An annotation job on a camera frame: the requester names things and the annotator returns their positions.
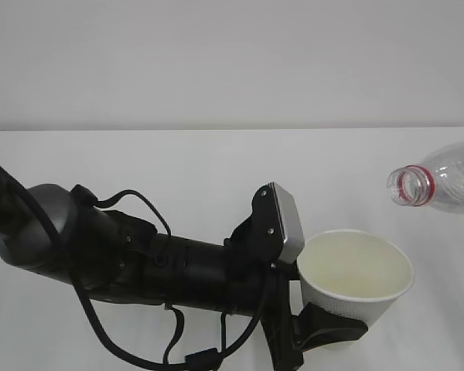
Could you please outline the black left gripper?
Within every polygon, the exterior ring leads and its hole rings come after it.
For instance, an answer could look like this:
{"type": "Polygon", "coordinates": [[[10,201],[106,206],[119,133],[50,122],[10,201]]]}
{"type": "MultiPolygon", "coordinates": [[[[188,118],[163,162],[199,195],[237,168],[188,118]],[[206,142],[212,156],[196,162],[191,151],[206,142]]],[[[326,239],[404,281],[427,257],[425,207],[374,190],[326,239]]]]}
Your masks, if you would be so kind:
{"type": "Polygon", "coordinates": [[[327,312],[308,303],[292,316],[289,282],[299,277],[296,263],[279,260],[282,250],[280,220],[272,184],[253,196],[251,214],[235,228],[227,246],[227,276],[232,281],[259,273],[259,299],[252,319],[231,345],[223,346],[226,359],[252,335],[263,329],[275,370],[297,370],[304,363],[300,350],[359,340],[368,331],[361,320],[327,312]]]}

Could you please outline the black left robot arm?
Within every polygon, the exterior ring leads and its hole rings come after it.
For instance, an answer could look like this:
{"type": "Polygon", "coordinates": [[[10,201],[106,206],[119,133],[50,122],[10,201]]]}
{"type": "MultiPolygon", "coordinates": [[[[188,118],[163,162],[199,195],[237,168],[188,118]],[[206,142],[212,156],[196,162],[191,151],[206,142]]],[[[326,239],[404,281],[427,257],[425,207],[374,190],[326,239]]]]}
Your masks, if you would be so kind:
{"type": "Polygon", "coordinates": [[[295,201],[279,184],[254,194],[250,216],[221,245],[159,233],[152,223],[115,210],[120,199],[117,193],[100,200],[81,185],[26,188],[0,166],[1,259],[73,286],[95,335],[119,359],[147,370],[217,370],[261,326],[273,367],[297,370],[304,352],[367,332],[354,315],[313,303],[292,314],[289,287],[300,278],[296,260],[304,236],[295,201]],[[164,306],[176,317],[173,342],[183,334],[182,307],[246,315],[250,322],[220,348],[180,363],[152,362],[110,339],[94,301],[164,306]]]}

